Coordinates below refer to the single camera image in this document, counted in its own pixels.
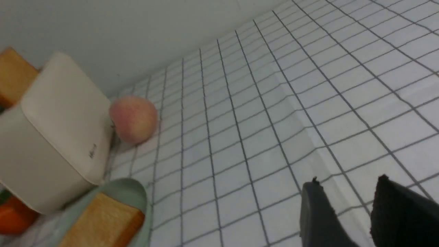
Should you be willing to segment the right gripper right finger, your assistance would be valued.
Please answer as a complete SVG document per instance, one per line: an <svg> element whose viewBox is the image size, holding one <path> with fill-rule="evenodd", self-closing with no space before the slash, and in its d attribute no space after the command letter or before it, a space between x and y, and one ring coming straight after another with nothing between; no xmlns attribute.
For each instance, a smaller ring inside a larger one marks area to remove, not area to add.
<svg viewBox="0 0 439 247"><path fill-rule="evenodd" d="M386 175L378 178L370 220L376 247L439 245L439 205Z"/></svg>

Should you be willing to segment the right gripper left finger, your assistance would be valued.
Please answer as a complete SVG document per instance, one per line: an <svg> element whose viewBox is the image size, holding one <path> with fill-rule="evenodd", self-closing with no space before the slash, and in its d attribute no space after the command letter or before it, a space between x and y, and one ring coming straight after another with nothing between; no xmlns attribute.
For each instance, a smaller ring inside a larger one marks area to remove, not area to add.
<svg viewBox="0 0 439 247"><path fill-rule="evenodd" d="M300 237L303 247L357 247L339 222L317 177L301 190Z"/></svg>

